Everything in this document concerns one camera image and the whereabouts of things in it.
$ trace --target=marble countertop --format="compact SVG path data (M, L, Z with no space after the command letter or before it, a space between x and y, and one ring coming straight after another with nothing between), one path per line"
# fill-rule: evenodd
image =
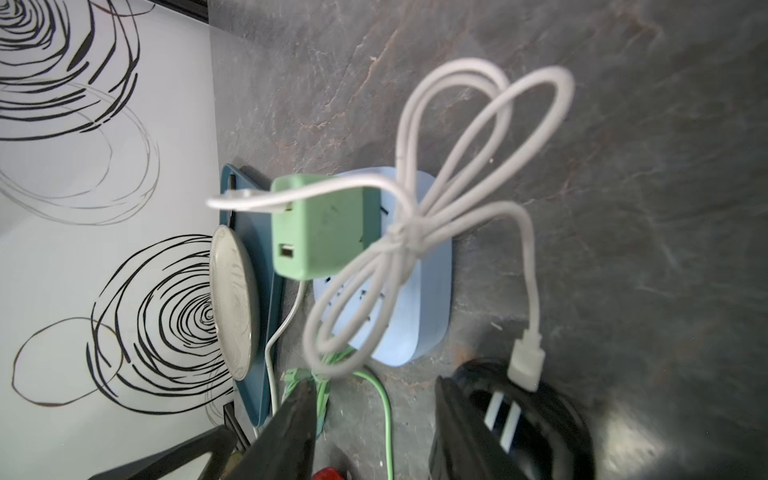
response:
M406 98L447 60L487 58L512 80L571 69L566 122L492 195L535 224L544 380L587 419L598 478L763 478L767 3L211 0L210 23L219 162L266 184L391 165ZM515 104L501 151L550 97ZM483 104L461 89L432 102L421 170L437 173ZM435 377L508 356L525 327L515 225L476 228L453 251L441 346L399 369L372 364L392 400L397 478L428 478ZM280 368L303 364L302 321ZM370 385L333 382L316 466L386 478L383 419Z

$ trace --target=red object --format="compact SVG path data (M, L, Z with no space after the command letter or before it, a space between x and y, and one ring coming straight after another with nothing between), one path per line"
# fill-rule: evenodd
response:
M334 467L328 467L312 475L312 480L344 480Z

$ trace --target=green cable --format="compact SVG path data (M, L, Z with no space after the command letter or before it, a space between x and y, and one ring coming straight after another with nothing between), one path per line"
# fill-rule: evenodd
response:
M351 355L353 352L355 352L355 349L352 347L347 348L343 352L334 353L331 355L325 355L323 357L323 363L333 365L334 363L338 363L342 360L344 360L347 356ZM395 463L392 460L392 407L389 404L389 397L386 394L386 390L384 389L384 385L377 379L374 375L371 373L358 370L357 372L353 372L355 376L358 376L362 379L368 380L373 384L374 387L376 387L376 390L379 392L379 395L382 397L382 402L384 404L384 442L385 442L385 450L386 450L386 476L387 480L394 480L395 478ZM286 382L286 389L283 393L283 400L285 400L288 395L291 393L293 388L298 385L299 381L302 378L309 378L311 377L315 384L317 385L317 435L320 435L320 432L323 428L323 423L325 422L326 418L326 405L328 403L328 397L329 397L329 379L322 375L316 375L314 373L310 373L308 370L305 369L290 369L286 371L283 374L283 380Z
M384 385L375 376L368 372L357 371L354 375L366 379L376 387L384 403L384 442L386 448L386 477L388 480L395 478L395 463L392 460L392 407L389 405L389 397L384 390Z

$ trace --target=black object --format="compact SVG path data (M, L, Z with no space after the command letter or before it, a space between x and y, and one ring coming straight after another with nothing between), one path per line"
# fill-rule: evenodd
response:
M315 384L302 380L248 448L227 480L307 480L312 475L316 428ZM156 480L210 452L200 480L218 480L237 437L218 426L164 452L91 477L91 480Z
M227 179L229 182L229 190L237 190L237 176L234 174L231 174L229 178ZM235 229L235 210L230 210L227 212L227 226L231 229Z
M234 432L237 437L235 449L237 449L238 452L245 453L248 447L250 447L250 440L248 440L248 436L245 434L242 427L240 427L240 422L237 421L237 417L235 416L235 402L225 404L222 410L224 413L224 426Z
M223 426L171 447L91 477L91 480L155 480L210 452L200 480L218 480L235 446L235 435Z
M208 2L207 0L150 0L150 2L163 5L187 17L208 23Z
M302 380L227 480L306 480L315 456L317 393Z
M504 403L492 433L483 417L494 392L504 393ZM521 415L506 454L499 437L513 402ZM438 378L435 422L429 459L434 480L594 478L591 437L576 409L546 383L535 393L520 389L500 360L472 360L451 379Z

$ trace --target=white charging cable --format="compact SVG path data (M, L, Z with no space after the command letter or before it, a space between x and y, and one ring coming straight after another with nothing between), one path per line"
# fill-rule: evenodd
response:
M554 87L554 100L541 123L520 147L486 178L464 191L504 140L512 116L511 102L521 93L540 84ZM491 101L475 117L456 142L424 199L416 200L416 151L419 125L428 102L440 91L451 87L480 90ZM400 287L408 280L416 260L439 243L499 215L509 215L521 229L523 270L528 291L529 326L523 338L515 342L509 376L527 390L535 391L541 376L544 352L538 331L539 305L535 278L533 224L526 210L511 201L499 201L472 208L520 170L544 146L563 121L574 93L571 73L561 67L547 67L509 84L496 65L478 58L450 61L428 74L411 94L400 117L397 130L396 181L378 174L334 177L305 187L276 193L223 195L207 201L221 210L281 211L295 200L354 187L376 187L396 199L395 221L384 236L363 251L333 277L325 293L317 300L303 333L304 357L310 368L328 376L343 376L358 369L379 345L395 308ZM456 165L478 132L495 117L491 135L479 153L456 175ZM354 293L371 280L368 294L345 328L332 335L344 306ZM344 288L330 309L326 321L323 311L331 298ZM324 354L347 347L359 328L369 318L379 294L386 291L378 318L360 348L347 360L335 365L322 362Z
M266 364L266 378L270 382L270 400L272 402L272 416L277 413L277 409L280 407L280 397L277 395L277 379L275 379L275 369L272 365L272 347L275 342L283 335L288 329L293 319L296 317L296 313L299 311L299 306L304 298L304 291L306 290L306 282L299 282L299 291L296 292L296 299L293 301L293 306L288 312L288 316L280 324L280 327L275 333L272 334L269 340L266 341L266 347L264 348L264 363Z

